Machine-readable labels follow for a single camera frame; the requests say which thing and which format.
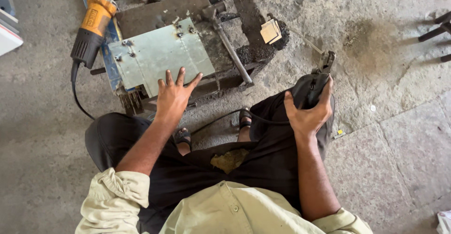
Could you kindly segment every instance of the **beige shirt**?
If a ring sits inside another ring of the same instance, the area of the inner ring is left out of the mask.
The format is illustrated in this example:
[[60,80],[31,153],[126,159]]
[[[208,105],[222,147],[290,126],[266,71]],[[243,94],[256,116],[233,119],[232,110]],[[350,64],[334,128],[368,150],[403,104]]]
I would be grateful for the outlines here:
[[[91,181],[76,234],[133,233],[140,206],[148,207],[149,177],[109,168]],[[372,234],[368,224],[343,208],[313,222],[279,193],[222,181],[183,199],[160,233]]]

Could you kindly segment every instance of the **rolled-up sleeve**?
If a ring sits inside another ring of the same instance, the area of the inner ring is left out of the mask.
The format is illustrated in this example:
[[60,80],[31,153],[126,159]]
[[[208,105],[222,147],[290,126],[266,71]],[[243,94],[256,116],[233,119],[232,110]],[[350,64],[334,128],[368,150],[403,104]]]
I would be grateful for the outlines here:
[[370,227],[358,216],[341,208],[336,214],[312,222],[327,234],[372,234]]
[[91,181],[76,234],[136,234],[140,206],[148,207],[149,176],[109,168]]

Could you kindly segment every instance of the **black sandal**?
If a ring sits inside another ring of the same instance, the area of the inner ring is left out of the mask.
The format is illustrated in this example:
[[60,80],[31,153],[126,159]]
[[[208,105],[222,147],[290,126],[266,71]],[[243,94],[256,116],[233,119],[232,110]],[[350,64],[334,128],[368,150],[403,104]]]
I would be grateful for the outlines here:
[[184,129],[184,127],[177,130],[177,132],[175,133],[175,138],[174,138],[175,143],[179,144],[181,142],[184,142],[184,143],[188,144],[189,151],[191,152],[193,149],[193,145],[191,144],[191,142],[188,139],[185,138],[185,137],[191,138],[191,133],[188,131],[187,128],[185,128],[186,129],[185,131],[183,131],[183,129]]
[[[249,110],[249,107],[244,106],[243,109]],[[252,124],[251,121],[242,121],[244,117],[247,117],[247,118],[249,118],[249,119],[252,119],[251,115],[250,115],[248,112],[241,111],[241,112],[240,112],[240,117],[239,117],[239,119],[240,119],[240,130],[241,130],[243,127],[247,127],[247,126],[250,127],[251,124]]]

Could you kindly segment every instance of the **foot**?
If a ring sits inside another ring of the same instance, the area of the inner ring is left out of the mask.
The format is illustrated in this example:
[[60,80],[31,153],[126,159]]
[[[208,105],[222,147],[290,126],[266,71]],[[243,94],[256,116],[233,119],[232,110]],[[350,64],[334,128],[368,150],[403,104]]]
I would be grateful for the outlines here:
[[241,112],[240,113],[240,133],[238,134],[238,141],[237,142],[250,142],[251,138],[249,136],[249,132],[251,129],[250,125],[245,125],[245,123],[251,122],[251,118],[248,117],[248,113]]
[[[189,142],[191,142],[191,137],[190,137],[190,136],[184,136],[184,137],[183,137],[183,133],[184,133],[184,132],[188,132],[188,129],[182,128],[181,130],[179,130],[179,131],[178,131],[179,136],[177,136],[177,137],[179,137],[179,138],[184,138],[184,139],[188,140]],[[177,148],[178,148],[178,150],[179,150],[179,153],[180,153],[182,156],[185,156],[186,154],[188,154],[189,152],[191,152],[190,145],[187,144],[186,142],[180,142],[180,143],[178,143],[178,144],[177,144]]]

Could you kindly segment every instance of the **cement floor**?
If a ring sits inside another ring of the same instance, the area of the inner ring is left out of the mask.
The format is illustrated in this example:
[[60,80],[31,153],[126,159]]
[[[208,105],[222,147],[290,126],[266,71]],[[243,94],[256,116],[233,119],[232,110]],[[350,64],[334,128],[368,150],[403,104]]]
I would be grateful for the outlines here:
[[[325,161],[342,205],[375,233],[435,233],[451,209],[451,70],[436,58],[451,37],[418,44],[451,0],[256,0],[338,59],[335,129]],[[75,106],[70,50],[81,0],[14,0],[24,45],[0,57],[0,228],[5,233],[71,233],[97,168],[84,147],[90,124]],[[138,6],[138,0],[121,5]],[[240,43],[240,32],[228,32]],[[284,90],[317,58],[293,35],[256,77],[256,86],[186,113],[196,128]],[[95,68],[100,67],[98,59]],[[78,95],[94,116],[122,111],[105,75],[81,69]],[[197,149],[236,140],[236,117],[194,138]]]

